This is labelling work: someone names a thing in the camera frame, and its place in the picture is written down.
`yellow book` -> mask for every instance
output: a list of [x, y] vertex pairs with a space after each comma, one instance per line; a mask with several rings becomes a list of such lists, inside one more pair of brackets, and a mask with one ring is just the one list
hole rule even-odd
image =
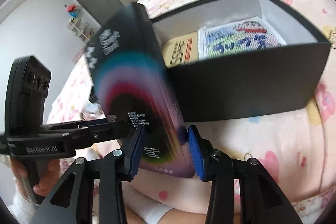
[[198, 60], [198, 32], [175, 37], [165, 43], [162, 56], [167, 67]]

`hand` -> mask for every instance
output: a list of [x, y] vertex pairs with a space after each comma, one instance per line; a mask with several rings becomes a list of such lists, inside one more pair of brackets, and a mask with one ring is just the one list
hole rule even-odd
[[[20, 180], [21, 177], [27, 178], [28, 173], [26, 168], [17, 159], [13, 158], [10, 159], [10, 165], [14, 176], [18, 179], [17, 185], [19, 191], [21, 192], [22, 195], [28, 198], [26, 189]], [[33, 187], [34, 192], [42, 196], [48, 195], [52, 187], [56, 184], [56, 182], [59, 179], [59, 170], [60, 170], [59, 159], [49, 160], [46, 173], [40, 179], [39, 184]]]

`bed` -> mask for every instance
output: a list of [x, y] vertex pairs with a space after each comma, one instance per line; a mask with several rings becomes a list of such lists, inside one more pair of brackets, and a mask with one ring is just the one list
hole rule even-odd
[[[155, 18], [195, 0], [139, 0]], [[305, 108], [237, 120], [196, 123], [216, 147], [231, 157], [258, 158], [296, 206], [301, 219], [313, 196], [316, 215], [327, 205], [336, 185], [336, 2], [335, 0], [282, 0], [298, 10], [330, 40], [332, 49], [315, 96]], [[48, 123], [75, 121], [90, 95], [92, 81], [81, 57], [57, 99]], [[105, 147], [106, 153], [116, 143]], [[139, 170], [133, 186], [152, 199], [183, 211], [206, 213], [210, 185], [197, 178], [181, 179]], [[235, 212], [239, 212], [239, 184], [235, 182]]]

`pink floral bedding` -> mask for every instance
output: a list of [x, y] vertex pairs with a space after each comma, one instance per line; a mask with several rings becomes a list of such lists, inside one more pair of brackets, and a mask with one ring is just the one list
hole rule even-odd
[[[139, 0], [151, 18], [195, 0]], [[282, 0], [315, 24], [332, 43], [329, 61], [315, 97], [301, 110], [245, 119], [196, 123], [203, 137], [231, 157], [258, 158], [291, 202], [298, 202], [336, 185], [336, 2]], [[79, 119], [91, 79], [82, 57], [57, 100], [48, 122]], [[133, 185], [152, 199], [175, 208], [206, 213], [210, 187], [197, 179], [177, 179], [140, 170]], [[160, 193], [165, 192], [164, 200]], [[236, 212], [239, 187], [236, 183]], [[326, 205], [323, 195], [323, 206]], [[305, 214], [305, 206], [299, 212]]]

